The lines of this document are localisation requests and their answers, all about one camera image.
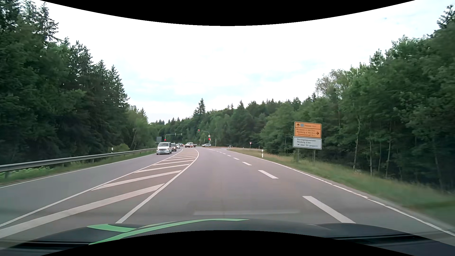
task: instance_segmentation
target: grass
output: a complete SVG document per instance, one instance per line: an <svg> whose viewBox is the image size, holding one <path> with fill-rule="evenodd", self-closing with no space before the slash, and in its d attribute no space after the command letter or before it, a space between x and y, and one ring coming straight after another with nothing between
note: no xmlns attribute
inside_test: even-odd
<svg viewBox="0 0 455 256"><path fill-rule="evenodd" d="M28 168L11 171L7 178L5 174L0 174L0 185L13 184L17 182L27 181L31 179L41 178L53 174L59 174L84 168L89 168L93 166L110 164L118 161L133 159L140 156L154 154L155 150L150 150L146 152L133 153L128 155L113 156L100 159L98 161L91 162L89 161L77 161L65 163L65 166L55 166L53 168L48 166L38 167L38 168Z"/></svg>
<svg viewBox="0 0 455 256"><path fill-rule="evenodd" d="M261 151L231 149L234 152L261 157ZM410 184L393 179L370 176L369 173L354 172L351 168L324 162L312 163L302 159L296 162L292 156L264 153L264 159L293 167L306 173L344 184L353 189L397 203L410 210L455 225L455 196L440 192L422 184Z"/></svg>

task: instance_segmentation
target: sky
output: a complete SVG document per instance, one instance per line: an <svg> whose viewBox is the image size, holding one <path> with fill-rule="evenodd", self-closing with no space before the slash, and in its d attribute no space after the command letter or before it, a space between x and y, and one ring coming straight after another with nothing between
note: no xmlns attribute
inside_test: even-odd
<svg viewBox="0 0 455 256"><path fill-rule="evenodd" d="M37 5L43 1L36 0ZM332 69L367 63L403 35L421 37L455 0L415 0L362 13L263 26L178 25L47 3L58 38L86 45L118 70L129 103L150 122L240 100L304 100Z"/></svg>

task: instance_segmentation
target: white pickup truck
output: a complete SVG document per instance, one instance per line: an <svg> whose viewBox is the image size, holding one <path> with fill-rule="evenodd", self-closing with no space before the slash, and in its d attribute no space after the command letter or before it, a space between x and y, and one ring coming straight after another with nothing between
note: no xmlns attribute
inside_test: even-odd
<svg viewBox="0 0 455 256"><path fill-rule="evenodd" d="M193 144L193 142L188 142L187 144L185 144L185 148L195 148L196 145Z"/></svg>

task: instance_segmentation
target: metal guardrail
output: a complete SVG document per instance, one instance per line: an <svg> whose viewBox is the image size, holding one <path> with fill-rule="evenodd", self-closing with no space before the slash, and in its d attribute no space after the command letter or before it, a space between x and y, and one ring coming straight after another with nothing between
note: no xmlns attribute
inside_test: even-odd
<svg viewBox="0 0 455 256"><path fill-rule="evenodd" d="M67 157L67 158L59 158L59 159L49 159L49 160L16 163L16 164L4 164L4 165L0 165L0 173L19 170L19 169L47 166L47 165L51 165L51 164L64 164L64 163L69 163L69 162L90 160L90 159L96 159L96 158L102 158L102 157L112 157L112 156L119 156L119 155L134 154L134 153L145 152L145 151L154 150L154 149L156 149L156 148L140 149L140 150L134 150L134 151L118 152L118 153L107 153L107 154L98 154L98 155L87 155L87 156L76 156L76 157Z"/></svg>

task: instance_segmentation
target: asphalt road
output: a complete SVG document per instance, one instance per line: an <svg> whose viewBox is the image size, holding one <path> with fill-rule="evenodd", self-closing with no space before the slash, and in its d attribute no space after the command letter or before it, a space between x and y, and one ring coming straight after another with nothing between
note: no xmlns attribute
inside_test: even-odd
<svg viewBox="0 0 455 256"><path fill-rule="evenodd" d="M444 223L226 148L181 148L0 188L3 242L95 224L220 217L351 222L439 233L455 244Z"/></svg>

